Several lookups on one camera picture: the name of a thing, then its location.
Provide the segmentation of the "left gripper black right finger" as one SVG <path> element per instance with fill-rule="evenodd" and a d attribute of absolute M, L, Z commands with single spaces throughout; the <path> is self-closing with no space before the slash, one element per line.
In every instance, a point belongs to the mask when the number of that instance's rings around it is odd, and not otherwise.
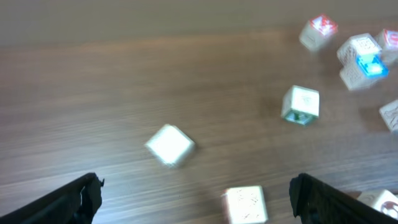
<path fill-rule="evenodd" d="M 397 224 L 395 218 L 306 173 L 290 181 L 289 197 L 293 216 L 303 224 Z"/>

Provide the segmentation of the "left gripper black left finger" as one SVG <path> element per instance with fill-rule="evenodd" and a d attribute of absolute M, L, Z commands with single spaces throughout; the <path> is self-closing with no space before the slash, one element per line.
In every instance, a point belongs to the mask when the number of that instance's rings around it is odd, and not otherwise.
<path fill-rule="evenodd" d="M 89 172 L 1 217 L 8 224 L 91 224 L 102 205 L 104 179 Z"/>

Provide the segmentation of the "wooden block circle picture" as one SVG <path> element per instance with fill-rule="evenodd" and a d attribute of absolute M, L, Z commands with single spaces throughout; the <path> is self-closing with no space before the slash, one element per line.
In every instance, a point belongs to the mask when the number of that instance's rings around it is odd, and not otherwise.
<path fill-rule="evenodd" d="M 386 189 L 362 192 L 358 200 L 378 212 L 397 219 L 397 196 Z"/>

